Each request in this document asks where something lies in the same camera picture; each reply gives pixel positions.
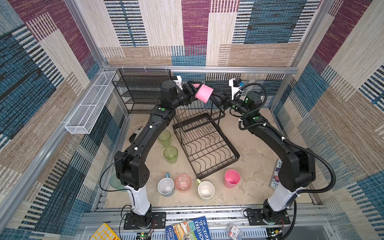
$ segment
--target green glass cup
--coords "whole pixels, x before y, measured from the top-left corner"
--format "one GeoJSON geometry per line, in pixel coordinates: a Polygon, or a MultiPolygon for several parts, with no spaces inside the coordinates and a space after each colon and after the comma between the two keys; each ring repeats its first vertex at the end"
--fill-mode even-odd
{"type": "Polygon", "coordinates": [[[125,187],[121,184],[120,179],[116,177],[116,173],[112,174],[111,178],[109,179],[109,184],[116,190],[125,189],[125,187]]]}
{"type": "Polygon", "coordinates": [[[163,145],[164,147],[170,146],[170,132],[169,131],[167,131],[167,130],[162,131],[157,139],[161,142],[161,145],[163,145]]]}
{"type": "Polygon", "coordinates": [[[177,148],[173,146],[169,146],[164,150],[164,157],[166,158],[167,162],[172,164],[177,162],[177,154],[177,148]]]}

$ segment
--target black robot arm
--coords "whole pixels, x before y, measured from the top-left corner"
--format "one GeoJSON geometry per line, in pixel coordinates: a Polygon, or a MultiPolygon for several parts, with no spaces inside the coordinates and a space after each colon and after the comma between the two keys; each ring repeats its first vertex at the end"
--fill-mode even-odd
{"type": "MultiPolygon", "coordinates": [[[[232,100],[228,94],[214,93],[213,95],[221,99],[221,104],[225,109],[232,108],[242,115],[257,109],[262,104],[261,96],[256,91],[249,91],[244,101],[232,100]]],[[[315,180],[316,171],[312,155],[283,142],[281,137],[267,126],[270,126],[270,123],[259,111],[252,112],[243,120],[245,127],[256,123],[260,124],[247,128],[247,130],[263,140],[281,159],[282,165],[278,177],[286,189],[294,192],[297,188],[306,187],[315,180]]]]}
{"type": "Polygon", "coordinates": [[[117,151],[115,154],[116,177],[124,186],[129,185],[139,190],[147,183],[149,170],[145,160],[150,149],[175,116],[176,108],[195,100],[198,88],[189,81],[182,88],[178,88],[173,80],[163,82],[161,99],[152,109],[143,131],[124,152],[117,151]]]}

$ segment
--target book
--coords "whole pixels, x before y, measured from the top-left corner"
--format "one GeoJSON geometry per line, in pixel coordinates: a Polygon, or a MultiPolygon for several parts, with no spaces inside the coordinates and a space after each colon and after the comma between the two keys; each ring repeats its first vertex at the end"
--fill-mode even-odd
{"type": "Polygon", "coordinates": [[[275,167],[275,171],[273,172],[272,180],[271,180],[271,187],[277,188],[277,185],[279,185],[280,179],[279,179],[279,171],[281,168],[281,165],[283,162],[278,159],[275,167]]]}
{"type": "Polygon", "coordinates": [[[167,240],[211,240],[205,216],[166,227],[167,240]]]}

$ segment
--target white wire basket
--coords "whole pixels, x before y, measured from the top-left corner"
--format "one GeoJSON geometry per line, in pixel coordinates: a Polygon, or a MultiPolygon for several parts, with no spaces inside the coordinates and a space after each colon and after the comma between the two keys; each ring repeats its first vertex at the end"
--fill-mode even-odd
{"type": "Polygon", "coordinates": [[[116,72],[103,72],[97,78],[65,128],[71,134],[89,134],[114,88],[112,84],[118,80],[116,72]]]}

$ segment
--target beige table surface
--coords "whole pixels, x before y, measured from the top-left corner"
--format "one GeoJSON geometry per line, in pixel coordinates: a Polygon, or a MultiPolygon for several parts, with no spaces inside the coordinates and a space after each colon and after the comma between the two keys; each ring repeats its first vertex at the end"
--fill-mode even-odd
{"type": "MultiPolygon", "coordinates": [[[[261,109],[261,114],[266,117],[271,125],[276,127],[275,121],[268,109],[261,109]]],[[[129,137],[140,126],[145,126],[149,115],[134,114],[131,116],[129,130],[123,150],[129,147],[129,137]]],[[[156,141],[146,159],[146,166],[150,171],[149,180],[146,184],[149,202],[154,207],[168,206],[201,206],[201,205],[238,205],[238,204],[262,204],[270,197],[274,188],[270,187],[271,177],[276,166],[278,156],[258,137],[248,131],[241,131],[238,128],[238,118],[226,112],[226,116],[220,120],[220,127],[226,137],[235,146],[240,154],[237,162],[221,169],[206,177],[203,181],[211,182],[215,187],[215,194],[209,201],[203,201],[197,193],[195,183],[196,176],[185,156],[181,145],[172,130],[172,121],[167,127],[171,132],[171,146],[179,151],[179,158],[175,164],[168,163],[164,156],[164,148],[156,141]],[[228,169],[235,169],[241,175],[238,186],[228,189],[223,184],[224,173],[228,169]],[[181,174],[187,174],[192,179],[192,186],[184,193],[175,189],[173,196],[164,197],[157,191],[158,182],[165,177],[166,173],[175,180],[181,174]]],[[[129,193],[126,191],[109,192],[106,198],[105,208],[123,207],[130,204],[129,193]]],[[[312,203],[308,194],[301,194],[297,203],[312,203]]]]}

